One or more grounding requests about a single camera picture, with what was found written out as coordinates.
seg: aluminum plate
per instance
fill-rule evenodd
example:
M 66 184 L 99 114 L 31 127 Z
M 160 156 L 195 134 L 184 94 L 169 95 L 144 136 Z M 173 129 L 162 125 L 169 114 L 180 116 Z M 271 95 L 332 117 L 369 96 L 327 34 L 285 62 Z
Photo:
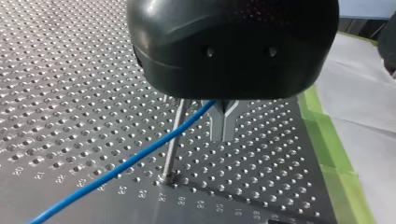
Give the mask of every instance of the aluminum plate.
M 0 217 L 22 223 L 170 132 L 138 67 L 124 0 L 0 0 Z M 190 115 L 199 105 L 193 104 Z M 252 101 L 231 143 L 203 117 L 49 223 L 335 223 L 297 99 Z

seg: metal post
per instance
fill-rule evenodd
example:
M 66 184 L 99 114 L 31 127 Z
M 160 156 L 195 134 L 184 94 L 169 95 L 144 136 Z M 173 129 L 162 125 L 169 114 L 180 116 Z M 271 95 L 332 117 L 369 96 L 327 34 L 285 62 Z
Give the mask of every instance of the metal post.
M 189 107 L 189 102 L 190 100 L 180 99 L 180 104 L 177 108 L 173 130 L 175 130 L 178 126 L 180 126 L 180 124 L 184 122 L 184 118 L 186 118 L 186 111 Z M 166 153 L 165 166 L 163 167 L 163 173 L 159 177 L 159 180 L 162 184 L 170 184 L 173 181 L 174 174 L 172 173 L 172 171 L 175 162 L 175 156 L 177 154 L 179 138 L 180 136 L 172 139 L 169 142 L 168 152 Z

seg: black robot housing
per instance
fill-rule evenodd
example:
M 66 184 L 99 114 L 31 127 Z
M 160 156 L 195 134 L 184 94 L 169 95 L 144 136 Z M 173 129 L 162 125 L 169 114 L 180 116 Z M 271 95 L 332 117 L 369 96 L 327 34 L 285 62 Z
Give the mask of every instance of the black robot housing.
M 128 0 L 134 52 L 157 90 L 190 99 L 276 99 L 311 86 L 337 0 Z

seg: white surface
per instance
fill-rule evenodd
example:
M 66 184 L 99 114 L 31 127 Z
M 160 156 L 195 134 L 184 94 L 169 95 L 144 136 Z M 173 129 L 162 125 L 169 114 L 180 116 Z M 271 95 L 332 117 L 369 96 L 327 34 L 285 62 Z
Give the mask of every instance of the white surface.
M 351 18 L 390 18 L 396 11 L 395 0 L 338 0 L 340 16 Z
M 376 222 L 395 223 L 396 82 L 376 47 L 338 35 L 316 87 Z
M 316 87 L 326 114 L 396 132 L 396 81 L 371 43 L 337 35 Z
M 396 133 L 332 119 L 376 223 L 394 224 L 396 211 Z

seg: blue cable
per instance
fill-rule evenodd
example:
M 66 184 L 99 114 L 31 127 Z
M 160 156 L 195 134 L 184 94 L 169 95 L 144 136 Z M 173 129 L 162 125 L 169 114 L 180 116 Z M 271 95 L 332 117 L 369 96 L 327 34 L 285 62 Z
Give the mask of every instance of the blue cable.
M 197 121 L 216 101 L 209 101 L 206 103 L 204 106 L 202 106 L 191 118 L 186 120 L 183 124 L 181 124 L 177 129 L 174 131 L 170 132 L 163 138 L 159 139 L 149 147 L 146 147 L 145 149 L 141 150 L 139 153 L 134 155 L 132 158 L 127 160 L 126 162 L 122 163 L 120 166 L 112 170 L 111 172 L 105 174 L 101 178 L 93 181 L 91 184 L 87 185 L 86 187 L 77 190 L 73 194 L 67 196 L 60 202 L 56 203 L 47 211 L 44 211 L 42 214 L 40 214 L 38 217 L 35 217 L 34 219 L 30 220 L 28 223 L 29 224 L 38 224 L 38 223 L 43 223 L 46 220 L 48 220 L 50 217 L 54 216 L 64 208 L 66 208 L 68 205 L 71 203 L 77 201 L 78 199 L 84 197 L 85 195 L 91 193 L 92 191 L 96 190 L 97 188 L 101 187 L 103 184 L 107 183 L 114 177 L 116 177 L 118 174 L 124 172 L 126 169 L 129 167 L 133 166 L 135 163 L 138 161 L 142 160 L 145 158 L 148 154 L 151 152 L 155 151 L 159 147 L 162 147 L 165 145 L 167 142 L 175 138 L 176 136 L 182 134 L 184 131 L 186 131 L 195 121 Z

